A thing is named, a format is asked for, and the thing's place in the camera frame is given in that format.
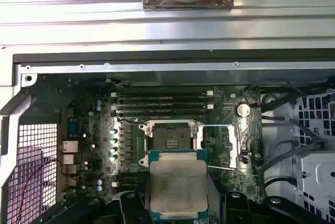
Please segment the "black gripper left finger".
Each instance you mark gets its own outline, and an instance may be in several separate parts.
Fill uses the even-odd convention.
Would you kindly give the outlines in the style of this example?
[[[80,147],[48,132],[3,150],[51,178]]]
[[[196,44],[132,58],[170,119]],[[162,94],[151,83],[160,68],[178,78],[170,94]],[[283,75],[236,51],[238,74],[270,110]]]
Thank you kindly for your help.
[[[82,197],[57,203],[34,223],[149,223],[144,204],[147,182],[136,184],[134,191],[121,192],[110,203],[98,197]]]

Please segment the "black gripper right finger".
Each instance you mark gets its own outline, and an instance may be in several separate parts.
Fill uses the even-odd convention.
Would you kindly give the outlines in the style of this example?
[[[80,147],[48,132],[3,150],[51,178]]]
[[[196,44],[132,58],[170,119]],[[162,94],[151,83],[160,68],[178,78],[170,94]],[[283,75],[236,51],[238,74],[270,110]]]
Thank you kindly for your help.
[[[249,200],[211,175],[209,208],[216,223],[331,223],[284,197],[270,196],[260,204]]]

